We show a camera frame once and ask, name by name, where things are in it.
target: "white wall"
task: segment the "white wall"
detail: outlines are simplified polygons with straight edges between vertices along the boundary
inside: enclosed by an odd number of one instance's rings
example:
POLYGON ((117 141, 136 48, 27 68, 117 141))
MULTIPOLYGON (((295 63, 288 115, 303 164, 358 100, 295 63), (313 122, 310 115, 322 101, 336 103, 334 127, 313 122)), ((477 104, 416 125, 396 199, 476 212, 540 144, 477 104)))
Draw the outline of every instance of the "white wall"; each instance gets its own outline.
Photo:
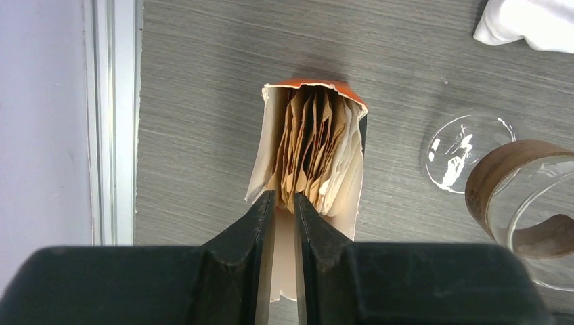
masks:
POLYGON ((92 243, 82 5, 0 0, 0 295, 36 249, 92 243))

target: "metal frame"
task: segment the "metal frame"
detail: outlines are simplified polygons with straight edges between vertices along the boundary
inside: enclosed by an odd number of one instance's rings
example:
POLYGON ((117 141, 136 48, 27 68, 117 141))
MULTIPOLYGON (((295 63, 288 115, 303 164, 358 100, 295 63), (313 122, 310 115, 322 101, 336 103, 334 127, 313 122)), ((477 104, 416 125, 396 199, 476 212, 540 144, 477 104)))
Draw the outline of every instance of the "metal frame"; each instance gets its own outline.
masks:
POLYGON ((84 0, 94 245, 132 245, 143 1, 84 0))

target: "white cloth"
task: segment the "white cloth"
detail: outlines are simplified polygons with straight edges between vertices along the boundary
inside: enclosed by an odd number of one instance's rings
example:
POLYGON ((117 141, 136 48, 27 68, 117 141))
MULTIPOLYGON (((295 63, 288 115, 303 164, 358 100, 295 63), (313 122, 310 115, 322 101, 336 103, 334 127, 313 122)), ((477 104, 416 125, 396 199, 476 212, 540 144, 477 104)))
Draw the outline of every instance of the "white cloth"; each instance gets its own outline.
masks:
POLYGON ((487 45, 525 39, 539 51, 574 53, 574 0, 489 0, 474 39, 487 45))

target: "gray table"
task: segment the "gray table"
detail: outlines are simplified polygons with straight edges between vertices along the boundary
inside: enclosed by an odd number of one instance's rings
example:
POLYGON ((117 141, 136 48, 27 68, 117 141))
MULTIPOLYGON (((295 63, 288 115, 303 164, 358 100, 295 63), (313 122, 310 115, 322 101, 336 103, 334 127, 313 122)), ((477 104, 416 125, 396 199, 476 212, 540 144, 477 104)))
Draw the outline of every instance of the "gray table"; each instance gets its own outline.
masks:
MULTIPOLYGON (((136 244, 202 244, 247 210, 261 87, 294 75, 347 80, 370 107, 357 240, 489 242, 460 197, 426 183, 421 145, 449 114, 490 108, 574 147, 574 56, 476 42, 480 7, 146 0, 136 244)), ((574 309, 572 295, 544 294, 574 309)), ((295 309, 273 304, 270 323, 295 309)))

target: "glass jar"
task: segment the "glass jar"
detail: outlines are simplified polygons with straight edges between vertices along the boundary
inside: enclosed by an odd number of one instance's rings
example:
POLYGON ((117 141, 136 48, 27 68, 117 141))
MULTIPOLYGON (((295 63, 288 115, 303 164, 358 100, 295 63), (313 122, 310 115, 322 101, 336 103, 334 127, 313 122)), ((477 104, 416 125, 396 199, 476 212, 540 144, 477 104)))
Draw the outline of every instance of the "glass jar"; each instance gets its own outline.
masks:
POLYGON ((532 280, 574 291, 574 152, 518 140, 472 170, 466 205, 483 229, 517 254, 532 280))

